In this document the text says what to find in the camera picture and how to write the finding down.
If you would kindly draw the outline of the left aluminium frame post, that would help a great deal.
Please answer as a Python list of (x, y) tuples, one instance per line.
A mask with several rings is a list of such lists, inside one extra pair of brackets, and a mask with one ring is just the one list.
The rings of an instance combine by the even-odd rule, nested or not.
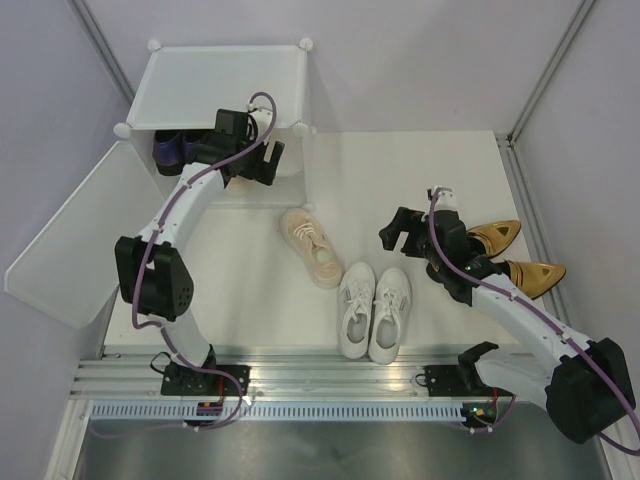
[(135, 91), (126, 77), (122, 66), (116, 58), (116, 55), (88, 2), (85, 0), (68, 0), (67, 3), (78, 19), (82, 29), (95, 49), (116, 89), (119, 91), (123, 99), (131, 105), (134, 100)]

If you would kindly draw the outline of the gold pointed shoe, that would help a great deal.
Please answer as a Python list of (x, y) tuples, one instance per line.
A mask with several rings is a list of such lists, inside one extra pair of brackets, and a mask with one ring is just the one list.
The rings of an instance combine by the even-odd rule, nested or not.
[(474, 252), (495, 258), (508, 249), (520, 231), (519, 220), (504, 220), (472, 227), (466, 234)]
[(532, 300), (550, 291), (566, 275), (566, 267), (561, 264), (505, 260), (496, 266)]

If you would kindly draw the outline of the right white sneaker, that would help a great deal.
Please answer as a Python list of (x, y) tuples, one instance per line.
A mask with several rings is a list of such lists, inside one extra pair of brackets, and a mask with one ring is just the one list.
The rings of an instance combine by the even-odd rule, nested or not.
[(389, 268), (381, 275), (375, 291), (374, 318), (368, 355), (379, 365), (395, 361), (403, 326), (411, 311), (411, 285), (407, 275), (398, 268)]

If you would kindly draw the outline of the left white sneaker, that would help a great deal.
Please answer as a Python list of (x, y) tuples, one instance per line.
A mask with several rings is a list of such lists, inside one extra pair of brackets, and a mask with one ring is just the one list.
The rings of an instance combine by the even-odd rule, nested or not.
[(352, 265), (338, 290), (337, 342), (348, 359), (360, 359), (368, 349), (373, 310), (375, 275), (364, 262)]

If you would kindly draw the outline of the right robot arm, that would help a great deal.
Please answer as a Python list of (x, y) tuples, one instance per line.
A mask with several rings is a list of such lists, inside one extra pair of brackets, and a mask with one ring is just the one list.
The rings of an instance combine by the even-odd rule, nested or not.
[(555, 266), (494, 260), (519, 231), (517, 221), (467, 228), (454, 210), (401, 207), (379, 237), (391, 251), (405, 233), (405, 256), (425, 260), (427, 275), (454, 301), (492, 318), (533, 356), (510, 359), (498, 345), (482, 342), (459, 355), (459, 388), (469, 395), (496, 388), (533, 403), (566, 438), (582, 444), (632, 416), (636, 400), (626, 359), (613, 340), (594, 341), (534, 304), (554, 284)]

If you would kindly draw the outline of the purple loafer shoe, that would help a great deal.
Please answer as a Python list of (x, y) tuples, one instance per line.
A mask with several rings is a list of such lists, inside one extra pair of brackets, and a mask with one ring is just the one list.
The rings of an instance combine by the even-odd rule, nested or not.
[(163, 176), (178, 176), (184, 168), (182, 132), (179, 130), (157, 130), (154, 133), (152, 158), (158, 172)]
[(182, 132), (182, 155), (184, 165), (202, 163), (199, 145), (206, 139), (209, 130), (196, 129)]

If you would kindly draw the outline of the aluminium rail base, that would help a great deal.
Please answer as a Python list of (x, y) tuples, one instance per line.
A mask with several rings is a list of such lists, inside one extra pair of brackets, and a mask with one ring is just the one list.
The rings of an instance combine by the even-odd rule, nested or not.
[[(458, 355), (483, 341), (499, 345), (511, 359), (530, 360), (528, 348), (497, 326), (454, 339), (441, 330), (412, 331), (389, 366), (348, 360), (338, 352), (334, 326), (261, 333), (251, 326), (204, 328), (219, 363), (251, 369), (255, 400), (409, 400), (425, 397), (414, 378), (427, 365), (454, 364)], [(150, 362), (165, 344), (155, 328), (134, 329), (122, 321), (108, 327), (102, 355), (81, 361), (71, 387), (74, 398), (156, 399), (161, 377)]]

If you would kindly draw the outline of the right aluminium frame post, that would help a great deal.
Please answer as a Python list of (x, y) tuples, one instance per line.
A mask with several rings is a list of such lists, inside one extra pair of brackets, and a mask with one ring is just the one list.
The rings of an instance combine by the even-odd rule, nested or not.
[(580, 35), (592, 11), (598, 4), (598, 0), (582, 0), (579, 2), (512, 128), (505, 135), (505, 141), (509, 145), (514, 144), (526, 129), (540, 101)]

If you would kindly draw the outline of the white cabinet door panel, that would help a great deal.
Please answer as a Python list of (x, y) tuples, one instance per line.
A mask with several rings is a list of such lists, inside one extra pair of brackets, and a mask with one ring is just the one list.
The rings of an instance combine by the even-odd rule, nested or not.
[(136, 236), (162, 203), (135, 147), (116, 142), (6, 270), (5, 292), (84, 328), (118, 285), (117, 240)]

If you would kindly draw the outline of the aluminium frame post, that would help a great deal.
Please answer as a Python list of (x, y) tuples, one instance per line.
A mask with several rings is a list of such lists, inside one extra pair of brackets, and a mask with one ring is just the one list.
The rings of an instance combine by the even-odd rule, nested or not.
[(509, 145), (514, 144), (526, 129), (540, 101), (580, 35), (592, 11), (598, 4), (598, 0), (582, 0), (579, 2), (512, 128), (505, 135), (505, 141)]
[(122, 66), (116, 58), (116, 55), (88, 2), (85, 0), (68, 0), (67, 3), (78, 19), (82, 29), (95, 49), (116, 89), (119, 91), (123, 99), (131, 105), (134, 100), (135, 91), (126, 77)]

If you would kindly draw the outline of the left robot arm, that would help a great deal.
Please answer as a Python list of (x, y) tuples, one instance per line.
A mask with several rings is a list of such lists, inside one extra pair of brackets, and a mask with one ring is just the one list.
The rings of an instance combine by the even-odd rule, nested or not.
[(138, 235), (116, 242), (120, 293), (131, 308), (132, 326), (156, 328), (167, 346), (164, 395), (207, 395), (229, 381), (191, 311), (195, 283), (182, 252), (212, 200), (232, 179), (273, 183), (285, 148), (269, 140), (276, 119), (274, 107), (220, 109), (213, 129), (180, 133), (182, 165), (160, 169), (178, 175), (175, 188)]

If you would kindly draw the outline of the white sneaker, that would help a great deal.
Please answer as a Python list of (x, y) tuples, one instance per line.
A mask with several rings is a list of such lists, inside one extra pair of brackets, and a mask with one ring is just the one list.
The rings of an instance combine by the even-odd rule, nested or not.
[(381, 275), (375, 291), (374, 318), (368, 355), (379, 365), (395, 361), (403, 326), (411, 311), (411, 285), (407, 275), (398, 268), (389, 268)]
[(338, 290), (337, 342), (348, 359), (360, 359), (368, 349), (373, 310), (375, 275), (364, 262), (352, 265)]

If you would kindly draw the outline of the white plastic shoe cabinet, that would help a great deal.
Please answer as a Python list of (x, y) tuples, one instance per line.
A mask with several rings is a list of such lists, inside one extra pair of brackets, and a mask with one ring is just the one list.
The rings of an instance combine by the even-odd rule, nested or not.
[(300, 45), (168, 47), (149, 43), (151, 52), (126, 120), (115, 134), (129, 141), (151, 172), (163, 197), (175, 187), (174, 177), (158, 173), (151, 157), (157, 130), (210, 129), (218, 109), (241, 111), (259, 91), (269, 99), (254, 101), (275, 107), (272, 142), (285, 144), (271, 186), (256, 182), (245, 195), (216, 196), (218, 208), (297, 207), (307, 202), (305, 168), (311, 159), (312, 135), (307, 53)]

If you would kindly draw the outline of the beige sneaker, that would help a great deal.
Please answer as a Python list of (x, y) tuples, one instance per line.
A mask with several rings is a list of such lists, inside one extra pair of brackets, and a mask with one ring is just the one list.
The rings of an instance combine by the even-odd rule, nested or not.
[(280, 232), (317, 286), (331, 289), (340, 283), (341, 263), (323, 227), (310, 212), (302, 208), (285, 211), (280, 218)]
[(228, 195), (245, 195), (256, 184), (254, 180), (246, 179), (242, 176), (235, 176), (229, 179), (225, 191)]

